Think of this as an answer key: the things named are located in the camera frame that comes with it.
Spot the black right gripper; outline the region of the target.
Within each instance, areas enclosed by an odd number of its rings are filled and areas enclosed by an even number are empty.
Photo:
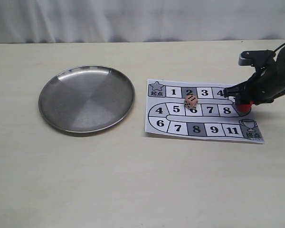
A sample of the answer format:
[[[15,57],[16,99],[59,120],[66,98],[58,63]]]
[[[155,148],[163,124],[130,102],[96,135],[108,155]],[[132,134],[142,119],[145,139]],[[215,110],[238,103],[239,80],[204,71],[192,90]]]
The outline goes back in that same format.
[[[224,97],[234,97],[235,104],[255,105],[273,102],[285,95],[285,45],[277,48],[274,62],[262,67],[254,67],[254,74],[245,82],[223,89]]]

